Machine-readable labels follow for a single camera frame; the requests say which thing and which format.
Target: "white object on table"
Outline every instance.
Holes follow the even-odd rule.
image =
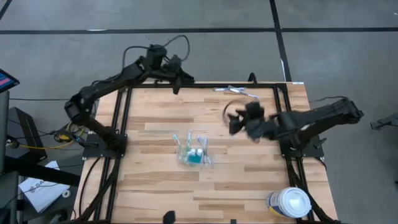
[[[56,161],[49,162],[46,167],[60,170]],[[22,192],[26,192],[25,196],[29,199],[38,213],[43,212],[51,205],[51,203],[59,198],[64,191],[68,190],[69,187],[69,185],[57,184],[31,177],[19,184],[19,188]]]
[[[242,95],[251,96],[251,97],[253,97],[254,99],[257,99],[257,100],[259,99],[258,96],[246,93],[244,91],[244,87],[233,87],[233,86],[229,85],[227,88],[214,88],[213,91],[232,91],[234,93],[239,93],[239,94],[242,94]]]

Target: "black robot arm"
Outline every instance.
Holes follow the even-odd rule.
[[[270,140],[288,139],[291,147],[302,149],[312,137],[338,124],[356,124],[363,116],[354,102],[347,98],[309,111],[286,111],[264,118],[264,108],[259,102],[246,104],[245,110],[236,110],[238,115],[228,114],[229,133],[236,134],[242,128],[248,136]]]
[[[181,59],[174,55],[169,60],[166,53],[163,46],[151,45],[147,50],[146,57],[139,57],[121,73],[83,87],[79,93],[73,95],[65,103],[65,111],[71,122],[94,131],[111,151],[119,151],[121,148],[120,136],[111,127],[103,126],[90,116],[94,102],[113,91],[140,85],[147,78],[170,82],[173,85],[174,94],[178,94],[183,84],[194,83],[194,78],[182,70]],[[166,59],[167,63],[162,65],[163,59]]]

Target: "white container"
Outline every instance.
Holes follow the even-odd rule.
[[[288,187],[269,194],[267,206],[271,213],[288,218],[302,218],[311,210],[310,198],[297,187]]]

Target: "concrete floor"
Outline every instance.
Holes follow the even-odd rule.
[[[0,0],[0,7],[5,3]],[[398,27],[394,0],[278,0],[281,27]],[[14,0],[0,30],[273,27],[266,0]],[[0,35],[0,67],[21,81],[14,98],[69,98],[93,80],[120,71],[129,45],[161,44],[175,34]],[[283,81],[277,40],[270,33],[188,34],[184,70],[198,81]],[[328,178],[345,223],[398,220],[398,130],[373,131],[369,122],[398,111],[398,33],[283,33],[292,80],[305,82],[310,100],[345,95],[363,110],[357,125],[325,134]],[[170,54],[183,55],[176,41]],[[128,55],[134,60],[143,51]],[[40,130],[68,122],[63,102],[12,101]],[[44,139],[53,144],[51,137]],[[48,151],[60,159],[80,151]]]

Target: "wooden table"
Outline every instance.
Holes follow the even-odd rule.
[[[309,110],[304,85],[287,86],[292,109]],[[260,96],[266,116],[276,112],[272,89],[247,91]],[[111,124],[115,99],[116,92],[102,97],[96,116],[99,122]],[[121,162],[112,222],[162,223],[165,212],[175,210],[177,222],[182,223],[229,223],[231,219],[238,223],[295,223],[293,219],[271,215],[266,207],[269,193],[289,186],[278,142],[261,139],[256,144],[244,132],[228,134],[221,113],[235,99],[252,100],[211,88],[183,88],[178,95],[168,88],[133,89],[126,130],[128,145]],[[214,168],[188,167],[177,162],[172,135],[177,134],[183,141],[188,130],[193,135],[209,137]],[[78,195],[93,161],[85,161]],[[102,167],[103,159],[88,179],[83,208],[98,191]],[[337,218],[325,168],[307,158],[304,167],[311,194],[329,216]],[[102,218],[108,194],[104,198]]]

